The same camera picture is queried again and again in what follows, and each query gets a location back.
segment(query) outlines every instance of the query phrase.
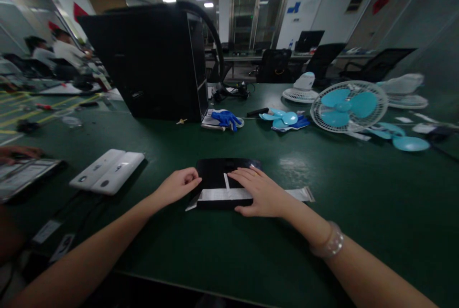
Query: desk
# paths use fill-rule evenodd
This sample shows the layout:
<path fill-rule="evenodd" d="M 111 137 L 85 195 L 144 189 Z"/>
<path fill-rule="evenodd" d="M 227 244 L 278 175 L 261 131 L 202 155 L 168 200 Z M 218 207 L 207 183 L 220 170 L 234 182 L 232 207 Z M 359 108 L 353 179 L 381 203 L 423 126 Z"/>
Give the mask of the desk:
<path fill-rule="evenodd" d="M 308 110 L 308 105 L 280 97 L 287 87 L 257 84 L 247 101 L 227 98 L 213 107 L 240 116 L 267 106 Z M 390 110 L 385 120 L 407 115 Z M 16 141 L 69 163 L 47 185 L 8 205 L 29 234 L 73 195 L 68 182 L 110 148 L 145 152 L 147 161 L 93 212 L 80 240 L 153 192 L 176 169 L 207 157 L 256 158 L 282 187 L 310 186 L 315 211 L 336 221 L 440 307 L 455 302 L 457 167 L 435 151 L 404 153 L 387 142 L 361 142 L 312 125 L 280 134 L 270 130 L 269 122 L 252 119 L 232 133 L 192 123 L 136 120 L 121 110 L 86 109 L 77 116 L 84 122 L 82 128 L 72 130 L 54 121 Z M 62 236 L 75 231 L 95 202 L 91 197 L 80 197 L 82 202 L 65 213 L 65 224 L 39 252 L 51 255 Z M 267 306 L 352 306 L 325 264 L 282 220 L 249 219 L 233 211 L 185 213 L 187 203 L 184 198 L 156 214 L 115 270 Z"/>
<path fill-rule="evenodd" d="M 239 51 L 239 52 L 248 52 L 248 55 L 233 55 L 234 51 L 230 51 L 229 54 L 224 54 L 223 58 L 226 62 L 251 62 L 251 61 L 261 61 L 262 55 L 256 55 L 254 51 Z M 293 52 L 290 57 L 290 62 L 292 63 L 304 63 L 312 58 L 313 55 L 299 55 L 298 53 Z M 336 59 L 370 59 L 376 56 L 376 53 L 368 55 L 339 55 Z"/>

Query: person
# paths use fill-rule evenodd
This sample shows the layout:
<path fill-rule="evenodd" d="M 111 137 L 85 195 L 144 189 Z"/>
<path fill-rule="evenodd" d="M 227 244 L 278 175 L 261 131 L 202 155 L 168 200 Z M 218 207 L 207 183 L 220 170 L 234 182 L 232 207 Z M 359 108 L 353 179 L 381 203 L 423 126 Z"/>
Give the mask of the person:
<path fill-rule="evenodd" d="M 86 53 L 72 45 L 70 34 L 62 29 L 57 29 L 54 33 L 56 42 L 53 45 L 56 58 L 63 58 L 73 65 L 78 71 L 83 70 L 83 58 L 90 60 L 92 53 L 88 50 Z"/>
<path fill-rule="evenodd" d="M 51 59 L 56 58 L 56 55 L 52 51 L 48 50 L 46 40 L 39 37 L 34 37 L 33 46 L 34 50 L 32 52 L 32 58 L 46 64 L 51 70 L 54 71 L 56 68 L 56 63 Z"/>
<path fill-rule="evenodd" d="M 251 206 L 238 206 L 236 212 L 245 217 L 277 217 L 288 221 L 309 241 L 313 253 L 324 257 L 357 307 L 436 307 L 389 267 L 344 236 L 337 226 L 291 197 L 261 170 L 238 168 L 228 176 L 253 196 Z M 107 276 L 150 217 L 184 197 L 201 180 L 195 168 L 173 172 L 151 195 L 40 274 L 9 302 L 8 307 L 79 306 Z"/>

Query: black computer tower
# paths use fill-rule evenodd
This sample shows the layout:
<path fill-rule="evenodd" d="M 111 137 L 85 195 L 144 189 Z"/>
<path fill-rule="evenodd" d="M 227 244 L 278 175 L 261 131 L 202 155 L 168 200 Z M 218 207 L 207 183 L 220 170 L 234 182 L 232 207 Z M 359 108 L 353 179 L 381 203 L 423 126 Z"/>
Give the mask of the black computer tower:
<path fill-rule="evenodd" d="M 208 91 L 198 15 L 160 4 L 79 21 L 134 117 L 202 121 Z"/>

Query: glass door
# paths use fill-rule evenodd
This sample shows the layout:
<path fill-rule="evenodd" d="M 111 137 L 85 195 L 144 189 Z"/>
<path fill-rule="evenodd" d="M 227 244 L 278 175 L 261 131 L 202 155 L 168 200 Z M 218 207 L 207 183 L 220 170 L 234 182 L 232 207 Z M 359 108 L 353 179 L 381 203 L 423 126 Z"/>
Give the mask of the glass door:
<path fill-rule="evenodd" d="M 275 48 L 286 0 L 231 0 L 230 37 L 235 50 Z"/>

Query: transparent bracelet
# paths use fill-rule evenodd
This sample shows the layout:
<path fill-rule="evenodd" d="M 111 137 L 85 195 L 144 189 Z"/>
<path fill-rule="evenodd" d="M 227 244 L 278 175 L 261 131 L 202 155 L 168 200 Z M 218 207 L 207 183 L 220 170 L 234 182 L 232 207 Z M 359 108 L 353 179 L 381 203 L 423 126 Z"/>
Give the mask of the transparent bracelet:
<path fill-rule="evenodd" d="M 343 248 L 344 234 L 335 222 L 328 221 L 331 226 L 331 235 L 324 246 L 319 248 L 309 246 L 311 253 L 319 258 L 331 258 Z"/>

